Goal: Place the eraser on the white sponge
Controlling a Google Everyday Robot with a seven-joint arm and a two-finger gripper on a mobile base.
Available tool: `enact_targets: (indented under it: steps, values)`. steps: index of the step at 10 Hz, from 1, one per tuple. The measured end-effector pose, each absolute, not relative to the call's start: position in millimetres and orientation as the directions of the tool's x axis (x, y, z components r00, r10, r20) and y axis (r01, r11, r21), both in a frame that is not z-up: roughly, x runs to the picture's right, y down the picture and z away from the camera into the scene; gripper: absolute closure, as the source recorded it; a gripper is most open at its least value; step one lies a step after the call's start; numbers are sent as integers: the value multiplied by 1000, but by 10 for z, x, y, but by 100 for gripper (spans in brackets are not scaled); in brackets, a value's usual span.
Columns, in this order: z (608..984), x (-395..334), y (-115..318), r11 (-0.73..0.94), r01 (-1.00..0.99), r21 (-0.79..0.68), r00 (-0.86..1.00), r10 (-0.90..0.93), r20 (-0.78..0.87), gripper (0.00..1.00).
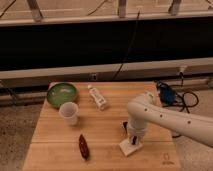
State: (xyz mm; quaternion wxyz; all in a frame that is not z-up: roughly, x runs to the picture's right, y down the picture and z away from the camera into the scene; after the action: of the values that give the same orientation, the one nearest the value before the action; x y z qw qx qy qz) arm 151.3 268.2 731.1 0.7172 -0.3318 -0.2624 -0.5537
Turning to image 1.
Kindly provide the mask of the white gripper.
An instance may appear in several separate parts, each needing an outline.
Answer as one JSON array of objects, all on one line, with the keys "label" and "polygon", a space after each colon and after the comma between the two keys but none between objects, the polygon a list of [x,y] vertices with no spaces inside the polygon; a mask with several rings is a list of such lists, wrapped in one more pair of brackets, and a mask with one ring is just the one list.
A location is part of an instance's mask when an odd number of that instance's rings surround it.
[{"label": "white gripper", "polygon": [[131,121],[123,122],[125,131],[128,132],[129,141],[131,143],[139,143],[147,132],[147,123],[140,122],[139,124]]}]

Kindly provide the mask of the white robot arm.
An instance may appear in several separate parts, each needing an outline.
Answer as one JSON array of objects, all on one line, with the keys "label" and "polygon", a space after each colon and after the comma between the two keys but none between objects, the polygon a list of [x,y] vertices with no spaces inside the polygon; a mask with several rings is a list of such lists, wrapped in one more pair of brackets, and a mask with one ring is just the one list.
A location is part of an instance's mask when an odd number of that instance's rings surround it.
[{"label": "white robot arm", "polygon": [[151,122],[213,148],[213,118],[158,107],[150,93],[142,93],[130,100],[127,112],[130,137],[142,138],[147,123]]}]

